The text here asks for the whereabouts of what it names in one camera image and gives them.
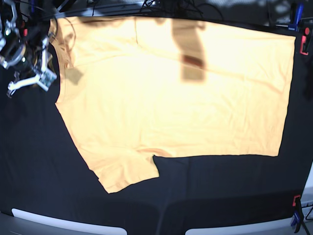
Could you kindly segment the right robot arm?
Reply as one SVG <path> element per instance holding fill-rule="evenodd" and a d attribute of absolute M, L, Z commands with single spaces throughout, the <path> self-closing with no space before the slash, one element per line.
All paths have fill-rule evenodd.
<path fill-rule="evenodd" d="M 14 69 L 14 80 L 7 87 L 11 97 L 20 88 L 37 85 L 48 91 L 57 75 L 48 63 L 49 36 L 38 39 L 39 25 L 28 29 L 13 0 L 0 2 L 0 66 Z"/>

